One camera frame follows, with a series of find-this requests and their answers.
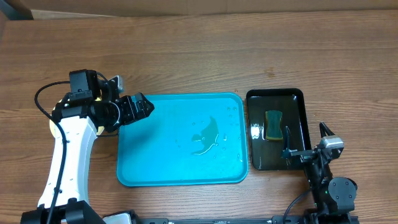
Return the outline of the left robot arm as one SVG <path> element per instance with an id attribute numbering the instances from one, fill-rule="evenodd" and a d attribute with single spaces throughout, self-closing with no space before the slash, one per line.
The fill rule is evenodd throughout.
<path id="1" fill-rule="evenodd" d="M 120 126 L 149 117 L 155 106 L 142 94 L 109 101 L 62 100 L 53 111 L 55 145 L 45 190 L 35 210 L 24 212 L 21 223 L 137 223 L 133 212 L 99 216 L 88 200 L 91 151 L 104 127 Z"/>

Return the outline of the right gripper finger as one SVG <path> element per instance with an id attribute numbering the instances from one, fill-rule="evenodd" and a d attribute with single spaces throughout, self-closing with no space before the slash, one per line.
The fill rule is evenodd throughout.
<path id="1" fill-rule="evenodd" d="M 321 136 L 322 138 L 323 138 L 323 137 L 326 137 L 326 136 L 332 136 L 332 135 L 334 135 L 334 132 L 331 131 L 331 130 L 329 129 L 329 127 L 328 127 L 323 121 L 320 122 L 319 127 L 320 127 L 320 136 Z"/>
<path id="2" fill-rule="evenodd" d="M 284 148 L 282 152 L 291 152 L 290 148 L 290 129 L 288 126 L 285 127 L 285 136 L 284 136 Z"/>

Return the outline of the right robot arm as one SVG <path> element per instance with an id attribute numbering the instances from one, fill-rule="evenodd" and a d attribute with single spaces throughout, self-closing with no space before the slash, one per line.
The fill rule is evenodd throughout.
<path id="1" fill-rule="evenodd" d="M 298 159 L 310 188 L 290 203 L 282 223 L 358 223 L 358 217 L 349 214 L 354 210 L 356 182 L 347 177 L 333 177 L 329 166 L 332 160 L 341 156 L 344 142 L 325 123 L 321 122 L 319 127 L 320 143 L 305 151 L 290 148 L 290 129 L 285 127 L 282 157 Z M 312 194 L 315 207 L 304 211 L 299 218 L 290 217 L 291 208 L 308 194 Z"/>

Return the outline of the green and yellow sponge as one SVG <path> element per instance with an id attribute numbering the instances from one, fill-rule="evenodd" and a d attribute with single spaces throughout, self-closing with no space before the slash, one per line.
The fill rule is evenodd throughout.
<path id="1" fill-rule="evenodd" d="M 283 140 L 283 134 L 281 130 L 282 112 L 278 110 L 266 111 L 265 120 L 266 120 L 265 138 L 269 141 Z"/>

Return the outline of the yellow-green plate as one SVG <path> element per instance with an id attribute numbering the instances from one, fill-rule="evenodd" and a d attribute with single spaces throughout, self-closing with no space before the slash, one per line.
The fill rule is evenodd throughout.
<path id="1" fill-rule="evenodd" d="M 56 128 L 56 126 L 55 126 L 54 122 L 51 121 L 51 120 L 49 121 L 49 128 L 50 128 L 50 132 L 51 132 L 52 136 L 55 138 L 55 128 Z M 103 131 L 104 131 L 104 127 L 103 126 L 99 126 L 98 129 L 97 129 L 96 135 L 100 136 L 103 133 Z"/>

